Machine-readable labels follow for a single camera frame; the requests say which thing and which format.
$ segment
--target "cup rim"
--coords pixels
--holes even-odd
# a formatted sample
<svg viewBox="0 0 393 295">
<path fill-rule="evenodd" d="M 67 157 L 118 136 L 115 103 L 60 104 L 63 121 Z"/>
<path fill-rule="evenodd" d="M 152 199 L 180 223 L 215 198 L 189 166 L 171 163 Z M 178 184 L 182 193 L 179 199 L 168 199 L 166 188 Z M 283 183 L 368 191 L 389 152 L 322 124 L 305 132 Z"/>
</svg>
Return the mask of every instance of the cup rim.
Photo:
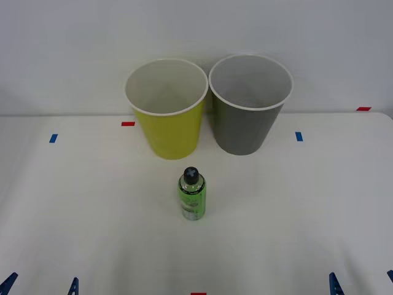
<svg viewBox="0 0 393 295">
<path fill-rule="evenodd" d="M 147 65 L 149 65 L 149 64 L 151 64 L 151 63 L 156 63 L 156 62 L 162 61 L 162 60 L 166 60 L 166 61 L 181 61 L 181 62 L 183 62 L 183 63 L 187 63 L 187 64 L 189 64 L 189 65 L 195 67 L 197 70 L 199 70 L 199 72 L 201 72 L 202 75 L 203 75 L 203 77 L 204 77 L 205 85 L 206 85 L 206 86 L 205 86 L 205 88 L 204 88 L 204 92 L 203 92 L 202 96 L 201 96 L 194 104 L 192 104 L 191 106 L 189 106 L 189 107 L 187 107 L 187 108 L 185 108 L 185 109 L 182 109 L 181 111 L 169 112 L 169 113 L 165 113 L 165 114 L 158 114 L 158 113 L 155 113 L 155 112 L 148 112 L 148 111 L 145 111 L 145 110 L 143 110 L 143 109 L 141 109 L 141 108 L 135 106 L 135 105 L 130 101 L 130 99 L 129 99 L 128 96 L 127 96 L 127 93 L 126 93 L 126 86 L 127 86 L 127 82 L 128 82 L 128 80 L 130 79 L 130 77 L 131 77 L 137 70 L 143 68 L 144 66 L 147 66 Z M 129 102 L 129 104 L 131 105 L 131 107 L 132 107 L 133 109 L 137 110 L 138 112 L 141 112 L 141 113 L 143 113 L 143 114 L 150 115 L 150 116 L 155 116 L 155 117 L 169 117 L 169 116 L 176 116 L 176 115 L 183 114 L 183 113 L 185 113 L 185 112 L 187 112 L 187 111 L 193 109 L 193 108 L 194 108 L 195 106 L 197 106 L 199 103 L 201 103 L 201 102 L 203 101 L 203 99 L 206 97 L 206 94 L 208 93 L 208 90 L 209 90 L 209 80 L 208 80 L 208 77 L 207 77 L 206 73 L 202 70 L 202 68 L 201 68 L 200 66 L 196 65 L 195 63 L 192 63 L 191 61 L 183 60 L 183 59 L 181 59 L 181 58 L 156 58 L 156 59 L 151 60 L 151 61 L 148 61 L 147 63 L 144 63 L 143 65 L 138 66 L 136 69 L 132 70 L 132 72 L 128 75 L 128 77 L 127 77 L 127 79 L 126 79 L 126 81 L 125 81 L 125 83 L 124 83 L 124 85 L 123 85 L 123 90 L 124 90 L 125 97 L 126 97 L 127 101 Z"/>
<path fill-rule="evenodd" d="M 214 87 L 213 87 L 213 85 L 212 85 L 212 82 L 211 82 L 211 76 L 212 76 L 212 74 L 213 74 L 213 71 L 215 70 L 215 68 L 216 68 L 219 64 L 221 64 L 221 63 L 224 62 L 225 60 L 228 60 L 228 59 L 231 59 L 231 58 L 234 58 L 234 57 L 259 57 L 259 58 L 264 58 L 264 59 L 266 59 L 266 60 L 270 60 L 270 61 L 272 61 L 273 63 L 276 63 L 277 65 L 279 65 L 279 66 L 288 74 L 289 79 L 290 79 L 290 91 L 289 91 L 288 95 L 287 95 L 282 101 L 280 101 L 279 103 L 276 103 L 276 104 L 274 104 L 274 105 L 272 105 L 272 106 L 266 106 L 266 107 L 264 107 L 264 108 L 248 108 L 248 107 L 246 107 L 246 106 L 239 106 L 239 105 L 237 105 L 237 104 L 234 104 L 234 103 L 231 103 L 231 102 L 227 101 L 225 98 L 222 98 L 222 96 L 220 96 L 220 95 L 216 92 L 216 90 L 214 89 Z M 254 54 L 254 53 L 233 54 L 233 55 L 230 55 L 230 56 L 228 56 L 228 57 L 222 58 L 221 60 L 219 60 L 219 61 L 211 68 L 211 70 L 210 70 L 210 72 L 209 72 L 209 86 L 210 86 L 211 91 L 214 93 L 214 95 L 215 95 L 216 97 L 218 97 L 219 100 L 221 100 L 223 103 L 226 103 L 226 104 L 228 104 L 228 105 L 230 105 L 230 106 L 233 106 L 233 107 L 236 108 L 236 109 L 243 109 L 243 110 L 245 110 L 245 111 L 267 111 L 268 109 L 274 109 L 274 108 L 277 108 L 278 106 L 284 104 L 284 103 L 286 102 L 286 100 L 288 99 L 288 97 L 291 96 L 291 94 L 292 94 L 292 92 L 293 92 L 293 90 L 294 90 L 294 78 L 292 77 L 290 71 L 289 71 L 283 64 L 281 64 L 280 62 L 274 60 L 273 58 L 267 57 L 266 55 Z"/>
</svg>

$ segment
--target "red tape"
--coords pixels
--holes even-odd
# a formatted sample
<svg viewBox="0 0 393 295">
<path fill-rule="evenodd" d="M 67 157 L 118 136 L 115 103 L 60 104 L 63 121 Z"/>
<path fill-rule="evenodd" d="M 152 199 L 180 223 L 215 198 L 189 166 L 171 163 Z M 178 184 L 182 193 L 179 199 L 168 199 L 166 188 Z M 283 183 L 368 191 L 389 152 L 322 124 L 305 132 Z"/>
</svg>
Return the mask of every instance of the red tape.
<svg viewBox="0 0 393 295">
<path fill-rule="evenodd" d="M 135 126 L 135 122 L 122 122 L 122 126 Z"/>
<path fill-rule="evenodd" d="M 356 111 L 368 112 L 369 110 L 371 110 L 371 106 L 361 106 Z"/>
</svg>

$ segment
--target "bottle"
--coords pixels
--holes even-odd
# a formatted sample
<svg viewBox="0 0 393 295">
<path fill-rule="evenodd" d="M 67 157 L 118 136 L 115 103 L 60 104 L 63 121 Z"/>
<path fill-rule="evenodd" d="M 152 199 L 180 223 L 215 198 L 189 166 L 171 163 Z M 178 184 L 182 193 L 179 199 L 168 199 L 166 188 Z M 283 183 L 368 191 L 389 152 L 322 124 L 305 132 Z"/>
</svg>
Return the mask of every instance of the bottle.
<svg viewBox="0 0 393 295">
<path fill-rule="evenodd" d="M 206 209 L 206 181 L 195 167 L 188 167 L 177 186 L 182 214 L 189 220 L 202 218 Z"/>
</svg>

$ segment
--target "white table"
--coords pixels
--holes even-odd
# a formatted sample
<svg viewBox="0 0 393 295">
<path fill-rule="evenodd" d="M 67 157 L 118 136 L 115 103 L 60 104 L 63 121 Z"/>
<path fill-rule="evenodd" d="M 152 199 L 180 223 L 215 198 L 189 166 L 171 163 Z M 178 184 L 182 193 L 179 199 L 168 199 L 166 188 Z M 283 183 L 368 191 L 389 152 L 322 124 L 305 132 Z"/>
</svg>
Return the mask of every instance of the white table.
<svg viewBox="0 0 393 295">
<path fill-rule="evenodd" d="M 282 114 L 255 154 L 163 160 L 132 116 L 0 118 L 0 280 L 10 295 L 393 294 L 393 120 Z M 303 142 L 296 140 L 301 132 Z M 57 133 L 55 143 L 49 143 Z M 185 167 L 207 212 L 185 220 Z"/>
</svg>

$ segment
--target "white wall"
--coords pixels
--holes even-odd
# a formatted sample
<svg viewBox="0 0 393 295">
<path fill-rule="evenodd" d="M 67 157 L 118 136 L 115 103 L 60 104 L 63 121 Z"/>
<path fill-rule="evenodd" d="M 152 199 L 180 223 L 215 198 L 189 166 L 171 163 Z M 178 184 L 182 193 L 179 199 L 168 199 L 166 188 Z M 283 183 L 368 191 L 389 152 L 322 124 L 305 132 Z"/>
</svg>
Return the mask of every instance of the white wall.
<svg viewBox="0 0 393 295">
<path fill-rule="evenodd" d="M 393 108 L 392 0 L 2 0 L 0 114 L 127 114 L 157 57 L 208 70 L 263 52 L 295 77 L 285 111 Z"/>
</svg>

